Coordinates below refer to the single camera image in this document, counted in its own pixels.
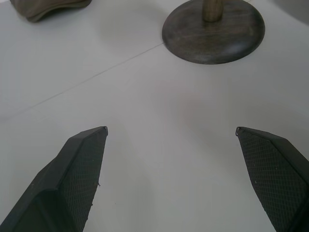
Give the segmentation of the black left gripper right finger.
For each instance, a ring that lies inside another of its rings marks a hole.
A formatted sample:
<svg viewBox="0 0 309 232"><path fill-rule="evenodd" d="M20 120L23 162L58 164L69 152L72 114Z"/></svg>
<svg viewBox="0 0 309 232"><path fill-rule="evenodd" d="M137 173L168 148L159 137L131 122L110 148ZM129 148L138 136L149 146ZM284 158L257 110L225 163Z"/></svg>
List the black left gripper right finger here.
<svg viewBox="0 0 309 232"><path fill-rule="evenodd" d="M309 232L309 160L287 139L237 127L252 187L276 232Z"/></svg>

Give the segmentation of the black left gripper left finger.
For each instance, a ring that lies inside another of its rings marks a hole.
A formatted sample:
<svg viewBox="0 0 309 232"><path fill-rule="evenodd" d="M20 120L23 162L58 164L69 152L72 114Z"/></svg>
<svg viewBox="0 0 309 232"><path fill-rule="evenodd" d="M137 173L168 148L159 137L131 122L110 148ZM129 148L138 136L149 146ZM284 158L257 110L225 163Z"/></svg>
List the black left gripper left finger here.
<svg viewBox="0 0 309 232"><path fill-rule="evenodd" d="M83 232L99 176L108 128L69 138L41 169L5 220L0 232Z"/></svg>

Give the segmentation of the round wooden stand base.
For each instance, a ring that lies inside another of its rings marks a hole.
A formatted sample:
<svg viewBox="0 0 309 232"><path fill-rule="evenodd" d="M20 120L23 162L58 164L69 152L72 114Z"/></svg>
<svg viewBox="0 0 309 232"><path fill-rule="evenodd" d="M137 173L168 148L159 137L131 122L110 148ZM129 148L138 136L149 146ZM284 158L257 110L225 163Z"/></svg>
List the round wooden stand base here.
<svg viewBox="0 0 309 232"><path fill-rule="evenodd" d="M259 11L244 0L189 0L166 18L165 47L198 64L223 64L253 52L265 35Z"/></svg>

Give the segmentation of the brown cap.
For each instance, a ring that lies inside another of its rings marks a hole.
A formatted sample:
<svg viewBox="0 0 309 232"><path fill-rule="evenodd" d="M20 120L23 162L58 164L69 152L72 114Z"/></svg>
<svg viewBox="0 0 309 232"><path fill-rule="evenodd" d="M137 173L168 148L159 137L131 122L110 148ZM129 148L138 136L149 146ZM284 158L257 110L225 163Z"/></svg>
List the brown cap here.
<svg viewBox="0 0 309 232"><path fill-rule="evenodd" d="M85 8L92 0L9 0L15 10L29 22L38 22L59 9Z"/></svg>

